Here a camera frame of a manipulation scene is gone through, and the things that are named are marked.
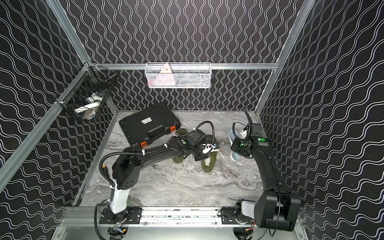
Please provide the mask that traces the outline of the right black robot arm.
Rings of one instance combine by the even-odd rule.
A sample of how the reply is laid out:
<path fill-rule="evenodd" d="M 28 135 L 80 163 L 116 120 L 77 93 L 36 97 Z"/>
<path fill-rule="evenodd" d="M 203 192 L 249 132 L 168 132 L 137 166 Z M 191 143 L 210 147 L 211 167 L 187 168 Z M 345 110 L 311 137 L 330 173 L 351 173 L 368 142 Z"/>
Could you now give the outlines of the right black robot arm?
<path fill-rule="evenodd" d="M 236 203 L 236 220 L 241 224 L 252 221 L 258 228 L 293 231 L 301 199 L 284 183 L 277 167 L 275 152 L 268 142 L 263 142 L 260 138 L 248 142 L 236 139 L 231 150 L 256 161 L 264 191 L 256 202 L 239 200 Z"/>

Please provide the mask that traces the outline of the green canvas shoe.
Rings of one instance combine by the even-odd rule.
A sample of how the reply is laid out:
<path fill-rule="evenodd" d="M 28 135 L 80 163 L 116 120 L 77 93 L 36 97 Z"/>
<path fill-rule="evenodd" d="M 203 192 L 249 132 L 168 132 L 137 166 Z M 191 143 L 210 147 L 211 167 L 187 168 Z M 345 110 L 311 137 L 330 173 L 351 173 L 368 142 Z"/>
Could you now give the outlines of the green canvas shoe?
<path fill-rule="evenodd" d="M 211 148 L 212 151 L 208 155 L 206 155 L 206 158 L 204 160 L 201 161 L 202 169 L 206 173 L 210 173 L 213 170 L 216 164 L 217 152 L 220 150 L 220 145 L 216 138 L 212 135 L 208 135 L 207 141 L 209 142 L 209 144 L 211 144 L 212 140 L 214 140 L 214 148 Z"/>
<path fill-rule="evenodd" d="M 185 135 L 187 134 L 188 131 L 187 129 L 185 128 L 180 128 L 179 130 L 176 131 L 176 134 L 177 135 Z M 180 149 L 177 149 L 177 151 L 179 152 L 177 157 L 175 158 L 172 158 L 170 160 L 170 168 L 171 168 L 171 177 L 172 177 L 172 181 L 174 182 L 175 179 L 176 179 L 176 176 L 175 176 L 175 169 L 174 169 L 174 164 L 181 164 L 183 161 L 184 161 L 184 155 L 182 154 L 182 150 Z"/>

